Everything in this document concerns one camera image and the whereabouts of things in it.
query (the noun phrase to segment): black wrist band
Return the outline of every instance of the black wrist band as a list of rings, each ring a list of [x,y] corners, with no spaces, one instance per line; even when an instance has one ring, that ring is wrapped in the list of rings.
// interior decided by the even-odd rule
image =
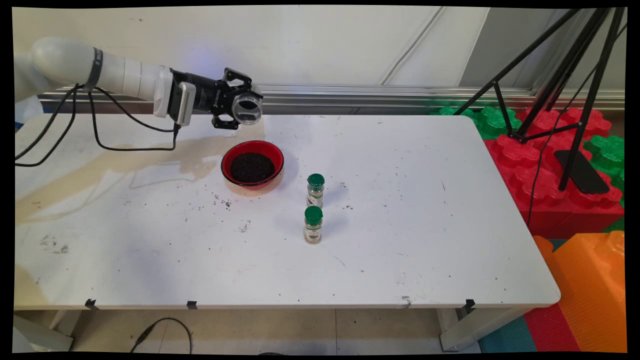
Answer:
[[[97,85],[100,79],[100,72],[102,72],[102,50],[93,48],[93,65],[91,66],[91,72],[89,78],[84,84],[86,91],[91,91]]]

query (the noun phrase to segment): red bowl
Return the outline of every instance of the red bowl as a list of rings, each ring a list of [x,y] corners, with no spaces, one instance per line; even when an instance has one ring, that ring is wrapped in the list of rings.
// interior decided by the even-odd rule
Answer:
[[[231,163],[233,160],[239,155],[246,154],[247,152],[256,152],[258,154],[265,155],[267,158],[271,160],[273,166],[276,168],[276,171],[265,180],[259,181],[257,183],[242,183],[238,180],[235,180],[231,176]],[[282,155],[282,151],[273,145],[270,142],[265,142],[262,140],[252,140],[243,143],[239,143],[236,146],[232,147],[227,151],[227,153],[222,157],[222,163],[220,164],[220,169],[222,169],[222,175],[225,176],[227,180],[231,183],[234,183],[239,186],[246,186],[251,188],[252,190],[256,190],[259,188],[265,187],[271,180],[274,180],[276,176],[282,171],[282,167],[284,166],[284,156]]]

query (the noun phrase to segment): glass jar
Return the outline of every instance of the glass jar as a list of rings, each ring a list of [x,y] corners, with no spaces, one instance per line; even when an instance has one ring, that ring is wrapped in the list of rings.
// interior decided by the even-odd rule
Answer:
[[[305,240],[317,244],[322,238],[322,209],[309,206],[305,210]]]
[[[307,207],[317,206],[322,208],[324,193],[324,177],[320,174],[311,174],[307,178]]]

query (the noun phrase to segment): dirt in bowl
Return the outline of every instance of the dirt in bowl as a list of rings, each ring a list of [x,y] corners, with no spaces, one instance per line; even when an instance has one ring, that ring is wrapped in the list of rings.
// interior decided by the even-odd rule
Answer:
[[[258,183],[276,172],[271,159],[257,152],[238,155],[231,161],[231,178],[240,183]]]

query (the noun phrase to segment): black cord on floor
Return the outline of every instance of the black cord on floor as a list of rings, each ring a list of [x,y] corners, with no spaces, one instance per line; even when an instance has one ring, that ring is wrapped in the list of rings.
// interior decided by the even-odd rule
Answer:
[[[153,329],[156,326],[156,324],[161,322],[162,320],[173,320],[173,321],[179,323],[180,325],[182,325],[184,330],[187,332],[187,335],[189,336],[189,354],[191,354],[192,351],[193,351],[193,340],[191,339],[191,332],[189,331],[189,328],[187,328],[187,325],[184,325],[182,323],[182,321],[180,321],[180,320],[178,320],[176,318],[162,318],[162,319],[154,322],[153,324],[151,324],[150,327],[147,327],[147,329],[144,330],[142,332],[142,334],[140,334],[140,336],[138,336],[138,339],[136,340],[135,345],[133,345],[133,347],[131,348],[130,352],[134,352],[134,350],[136,350],[136,347],[138,347],[138,345],[142,344],[142,342],[145,341],[147,336],[149,336],[149,334],[153,331]]]
[[[622,28],[620,28],[620,31],[618,32],[618,34],[616,35],[616,39],[614,40],[617,41],[618,38],[620,37],[620,35],[622,35],[622,33],[624,32],[624,30],[627,28],[627,24],[624,24],[622,26]],[[582,82],[582,84],[580,85],[580,87],[578,88],[578,90],[575,92],[575,94],[573,95],[573,97],[571,98],[571,100],[569,100],[569,102],[567,103],[567,105],[564,107],[564,109],[562,111],[560,111],[560,114],[558,114],[558,118],[556,118],[556,123],[554,124],[553,128],[551,129],[551,133],[549,134],[549,136],[547,137],[547,141],[545,142],[544,145],[542,145],[542,148],[540,149],[540,158],[538,159],[538,168],[536,169],[536,176],[533,177],[533,185],[531,186],[531,201],[529,203],[529,215],[527,216],[527,227],[529,227],[529,224],[531,223],[531,213],[533,212],[533,193],[536,189],[536,180],[538,180],[538,174],[540,173],[540,165],[542,165],[542,154],[545,151],[545,148],[547,147],[547,144],[549,144],[549,141],[551,140],[551,136],[553,136],[553,134],[556,131],[556,127],[558,125],[558,122],[560,121],[560,117],[566,113],[566,111],[569,109],[569,106],[571,106],[571,103],[573,102],[573,100],[575,100],[575,98],[578,96],[578,94],[580,93],[580,91],[582,91],[582,88],[584,87],[584,85],[587,83],[587,81],[589,81],[589,79],[591,78],[591,75],[593,75],[593,73],[596,71],[596,69],[598,68],[598,64],[600,62],[598,62],[593,69],[591,69],[591,72],[589,73],[589,75],[587,75],[587,78]]]

